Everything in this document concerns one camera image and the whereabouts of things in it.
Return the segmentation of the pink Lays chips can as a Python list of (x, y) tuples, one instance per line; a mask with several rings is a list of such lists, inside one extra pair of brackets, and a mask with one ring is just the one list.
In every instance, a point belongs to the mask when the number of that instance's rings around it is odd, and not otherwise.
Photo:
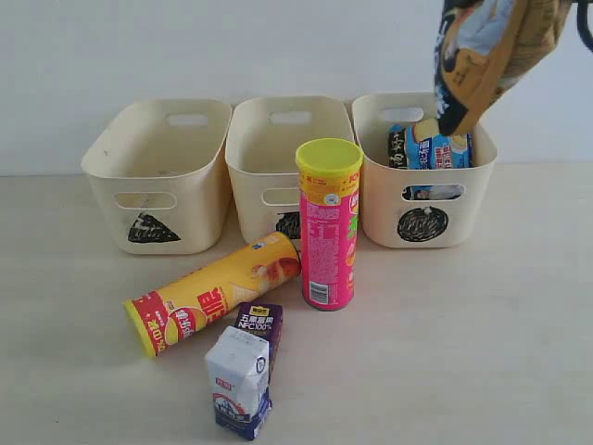
[(354, 296), (362, 161), (359, 146), (338, 138), (296, 151), (302, 292), (321, 311), (341, 310)]

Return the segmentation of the blue instant noodle packet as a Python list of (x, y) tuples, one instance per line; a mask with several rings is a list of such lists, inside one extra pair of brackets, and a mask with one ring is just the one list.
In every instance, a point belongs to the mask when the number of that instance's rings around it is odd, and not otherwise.
[[(470, 133), (443, 135), (434, 118), (410, 126), (395, 124), (387, 139), (388, 166), (398, 170), (436, 171), (473, 166)], [(403, 189), (402, 197), (414, 200), (452, 200), (464, 192), (461, 184), (415, 184)]]

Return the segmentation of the yellow Lays chips can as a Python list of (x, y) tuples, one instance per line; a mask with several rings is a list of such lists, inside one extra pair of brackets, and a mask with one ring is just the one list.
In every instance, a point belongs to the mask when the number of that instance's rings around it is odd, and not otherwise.
[(123, 307), (153, 358), (300, 272), (297, 248), (274, 232)]

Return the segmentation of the orange instant noodle packet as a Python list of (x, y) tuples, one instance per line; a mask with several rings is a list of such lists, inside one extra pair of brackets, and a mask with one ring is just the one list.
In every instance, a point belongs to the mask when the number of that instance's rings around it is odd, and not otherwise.
[(560, 41), (570, 1), (446, 1), (435, 43), (436, 119), (466, 134)]

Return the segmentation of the cream bin hexagon mark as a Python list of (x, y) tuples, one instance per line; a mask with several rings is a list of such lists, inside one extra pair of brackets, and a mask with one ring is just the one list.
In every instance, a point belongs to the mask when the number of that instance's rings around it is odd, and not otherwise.
[(296, 151), (320, 138), (354, 140), (343, 102), (322, 95), (256, 97), (236, 106), (225, 160), (247, 243), (281, 232), (300, 246)]

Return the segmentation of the purple juice carton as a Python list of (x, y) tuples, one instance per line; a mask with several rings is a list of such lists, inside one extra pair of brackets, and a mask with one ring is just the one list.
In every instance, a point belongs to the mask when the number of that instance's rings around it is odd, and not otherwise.
[(244, 302), (239, 305), (234, 326), (269, 343), (270, 372), (273, 370), (282, 336), (284, 310), (281, 305)]

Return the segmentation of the cream bin circle mark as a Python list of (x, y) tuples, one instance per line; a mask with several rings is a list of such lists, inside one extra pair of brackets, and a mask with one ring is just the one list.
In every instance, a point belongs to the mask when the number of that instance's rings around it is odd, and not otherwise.
[(361, 224), (388, 248), (448, 248), (471, 234), (498, 150), (481, 124), (471, 130), (471, 168), (398, 170), (388, 166), (388, 134), (436, 115), (430, 93), (365, 95), (351, 104), (364, 161)]

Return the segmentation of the cream bin triangle mark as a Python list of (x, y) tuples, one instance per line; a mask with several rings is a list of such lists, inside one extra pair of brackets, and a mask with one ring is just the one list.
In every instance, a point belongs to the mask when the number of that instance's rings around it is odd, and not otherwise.
[(119, 248), (196, 254), (221, 236), (232, 200), (224, 160), (230, 105), (151, 99), (122, 110), (81, 167)]

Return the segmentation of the white milk carton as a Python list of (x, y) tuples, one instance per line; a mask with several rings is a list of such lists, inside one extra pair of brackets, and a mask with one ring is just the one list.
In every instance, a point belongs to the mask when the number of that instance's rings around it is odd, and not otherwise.
[(255, 439), (271, 411), (269, 342), (227, 327), (205, 356), (217, 424)]

